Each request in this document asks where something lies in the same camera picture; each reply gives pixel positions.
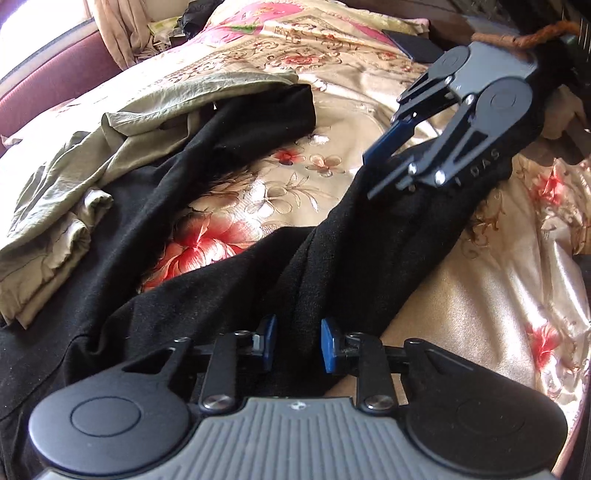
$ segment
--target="black device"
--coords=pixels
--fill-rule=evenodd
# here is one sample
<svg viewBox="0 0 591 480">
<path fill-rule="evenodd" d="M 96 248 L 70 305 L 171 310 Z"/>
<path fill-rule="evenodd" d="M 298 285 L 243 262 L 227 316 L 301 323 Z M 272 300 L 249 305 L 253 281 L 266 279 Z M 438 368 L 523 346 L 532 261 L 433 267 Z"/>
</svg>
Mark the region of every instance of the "black device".
<svg viewBox="0 0 591 480">
<path fill-rule="evenodd" d="M 394 45 L 408 58 L 419 63 L 433 63 L 441 55 L 443 50 L 435 45 L 431 40 L 418 35 L 408 35 L 406 33 L 395 32 L 392 30 L 382 30 Z"/>
<path fill-rule="evenodd" d="M 357 377 L 355 404 L 241 398 L 241 375 L 272 368 L 267 317 L 213 345 L 176 339 L 47 397 L 29 423 L 48 465 L 40 479 L 554 478 L 567 425 L 546 396 L 421 339 L 385 347 L 333 319 L 320 328 L 327 373 Z M 199 395 L 181 398 L 203 370 Z"/>
</svg>

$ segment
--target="gray gripper handle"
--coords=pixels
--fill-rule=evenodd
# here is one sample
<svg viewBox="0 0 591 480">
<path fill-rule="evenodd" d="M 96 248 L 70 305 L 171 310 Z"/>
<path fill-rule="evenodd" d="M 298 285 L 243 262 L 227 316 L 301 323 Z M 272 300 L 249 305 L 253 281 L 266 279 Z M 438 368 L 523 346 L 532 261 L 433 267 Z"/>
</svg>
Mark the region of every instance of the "gray gripper handle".
<svg viewBox="0 0 591 480">
<path fill-rule="evenodd" d="M 395 420 L 350 398 L 250 398 L 209 417 L 185 447 L 132 480 L 466 480 L 416 449 Z M 522 480 L 553 480 L 540 472 Z M 38 480 L 69 480 L 46 470 Z"/>
</svg>

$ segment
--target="fabric fold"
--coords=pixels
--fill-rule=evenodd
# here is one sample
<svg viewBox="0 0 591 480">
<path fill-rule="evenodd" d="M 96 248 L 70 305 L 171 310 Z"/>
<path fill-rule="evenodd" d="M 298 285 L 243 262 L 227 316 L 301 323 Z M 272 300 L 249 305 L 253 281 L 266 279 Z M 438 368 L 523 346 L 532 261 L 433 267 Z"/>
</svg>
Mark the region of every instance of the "fabric fold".
<svg viewBox="0 0 591 480">
<path fill-rule="evenodd" d="M 27 327 L 87 251 L 94 224 L 110 206 L 98 189 L 182 148 L 203 123 L 202 106 L 296 82 L 289 72 L 216 73 L 152 91 L 104 114 L 97 130 L 75 133 L 31 176 L 0 240 L 5 321 Z"/>
</svg>

